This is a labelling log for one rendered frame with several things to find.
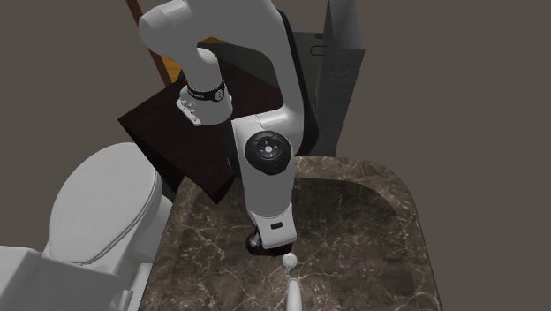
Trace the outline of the grey cabinet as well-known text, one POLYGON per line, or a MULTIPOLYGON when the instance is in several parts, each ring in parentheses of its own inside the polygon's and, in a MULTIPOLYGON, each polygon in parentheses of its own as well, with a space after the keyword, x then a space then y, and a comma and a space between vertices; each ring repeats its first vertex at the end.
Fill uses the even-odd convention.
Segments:
POLYGON ((319 138, 312 156, 336 154, 365 51, 356 0, 328 0, 322 43, 310 48, 320 59, 313 102, 319 138))

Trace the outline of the white toilet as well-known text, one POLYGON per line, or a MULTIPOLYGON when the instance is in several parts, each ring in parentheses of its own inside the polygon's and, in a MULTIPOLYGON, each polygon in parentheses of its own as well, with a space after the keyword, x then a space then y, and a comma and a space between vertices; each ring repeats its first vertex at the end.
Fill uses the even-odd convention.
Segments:
POLYGON ((89 156, 57 194, 45 248, 0 246, 0 311, 139 311, 171 207, 136 144, 89 156))

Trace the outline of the brown marble sink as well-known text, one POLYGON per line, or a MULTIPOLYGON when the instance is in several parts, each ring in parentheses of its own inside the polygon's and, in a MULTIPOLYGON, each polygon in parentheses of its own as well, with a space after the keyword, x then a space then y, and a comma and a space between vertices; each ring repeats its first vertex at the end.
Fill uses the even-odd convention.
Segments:
POLYGON ((244 189, 213 201, 181 183, 139 311, 286 311, 300 284, 304 311, 443 311, 411 194, 378 163, 301 156, 292 193, 294 268, 251 254, 244 189))

